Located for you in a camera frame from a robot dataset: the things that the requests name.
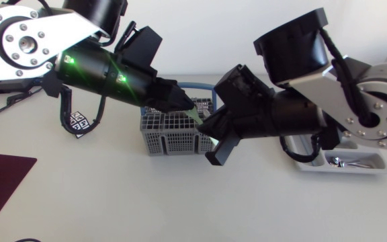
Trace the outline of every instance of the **robotic arm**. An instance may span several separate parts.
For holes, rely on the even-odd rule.
[[[206,153],[213,165],[223,165],[241,139],[265,136],[279,136],[284,151],[299,162],[334,149],[342,137],[387,149],[387,63],[343,58],[325,25],[325,11],[317,9],[255,41],[271,82],[283,91],[276,93],[241,65],[218,82],[224,105],[198,127],[220,141]],[[331,66],[325,45],[335,58]],[[313,154],[289,150],[284,137],[298,134],[312,134]]]
[[[62,9],[48,8],[47,15],[0,4],[0,81],[44,76],[46,93],[62,96],[62,125],[75,134],[95,128],[106,97],[162,112],[192,109],[194,103],[177,82],[157,77],[151,67],[162,41],[151,28],[137,30],[131,22],[113,52],[102,48],[115,40],[127,4],[126,0],[88,4],[66,0]],[[110,41],[102,43],[101,37]],[[102,96],[96,124],[88,130],[69,126],[71,90],[64,84]]]

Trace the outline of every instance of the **blue handle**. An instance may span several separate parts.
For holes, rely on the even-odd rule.
[[[212,91],[213,111],[215,112],[218,109],[217,95],[216,95],[216,91],[214,91],[213,85],[205,84],[205,83],[190,83],[190,82],[178,83],[178,85],[180,88],[194,88],[194,89],[203,89],[203,90]],[[145,115],[145,114],[146,114],[146,108],[141,108],[141,115]]]

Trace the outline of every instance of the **black cable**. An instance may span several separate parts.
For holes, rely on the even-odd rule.
[[[321,28],[319,32],[324,40],[324,43],[327,45],[329,52],[335,58],[335,60],[333,60],[331,63],[333,64],[338,74],[337,76],[341,82],[347,103],[349,104],[352,111],[358,116],[361,124],[371,124],[371,112],[362,97],[361,91],[357,88],[357,80],[352,77],[347,63],[344,61],[341,53],[334,45],[327,31]]]
[[[116,40],[116,37],[118,35],[119,25],[120,25],[120,17],[118,18],[118,21],[116,23],[116,26],[114,28],[112,35],[110,36],[110,40],[105,43],[99,43],[100,46],[106,47],[114,43],[114,40]]]
[[[65,130],[71,134],[87,134],[96,128],[99,122],[101,122],[102,116],[104,114],[106,96],[101,96],[97,117],[93,120],[93,123],[90,124],[90,126],[86,129],[76,130],[71,126],[71,94],[71,89],[65,85],[60,90],[60,123],[65,128]]]
[[[34,91],[34,92],[29,92],[29,93],[28,93],[25,97],[23,97],[23,98],[20,98],[20,99],[17,99],[17,100],[12,100],[12,101],[10,102],[10,104],[7,104],[6,106],[0,108],[0,113],[1,113],[2,111],[6,110],[7,108],[10,108],[10,107],[13,106],[14,104],[16,104],[16,103],[18,103],[18,102],[20,102],[20,101],[23,101],[23,100],[27,99],[28,97],[31,97],[32,95],[38,93],[38,92],[41,91],[41,90],[43,90],[43,89],[42,89],[42,88],[39,88],[39,89],[37,89],[37,90]]]
[[[53,15],[52,9],[50,8],[50,6],[47,4],[47,2],[45,0],[38,0],[38,1],[43,5],[44,9],[46,10],[46,12],[49,16]],[[19,2],[20,2],[20,0],[8,0],[5,4],[15,5]]]
[[[289,149],[288,144],[286,144],[286,139],[284,136],[280,137],[280,145],[282,146],[283,151],[286,154],[288,154],[289,157],[291,157],[295,161],[298,161],[301,163],[312,162],[319,155],[319,151],[320,151],[319,135],[313,134],[311,141],[312,141],[312,148],[313,148],[312,154],[311,155],[300,155],[300,154],[297,154]]]

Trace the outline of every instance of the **white tray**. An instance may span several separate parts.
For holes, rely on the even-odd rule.
[[[287,136],[286,142],[295,153],[302,155],[311,154],[312,146],[310,135]],[[335,167],[329,161],[333,157],[338,157],[344,162],[359,161],[365,165],[371,165],[373,168],[363,167]],[[362,174],[381,174],[387,173],[387,164],[380,154],[379,149],[358,145],[353,141],[343,138],[340,145],[332,151],[321,150],[319,156],[311,163],[300,163],[295,161],[296,167],[301,171],[322,171],[339,173],[362,173]]]

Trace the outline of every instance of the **gray plastic basket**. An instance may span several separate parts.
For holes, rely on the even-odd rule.
[[[213,85],[202,83],[179,83],[182,88],[207,89],[212,98],[192,98],[197,106],[200,118],[204,120],[204,110],[213,113],[216,110],[216,93]],[[184,112],[161,113],[153,108],[141,109],[140,130],[147,152],[156,155],[192,155],[205,154],[214,145],[210,138],[196,129],[198,124]]]

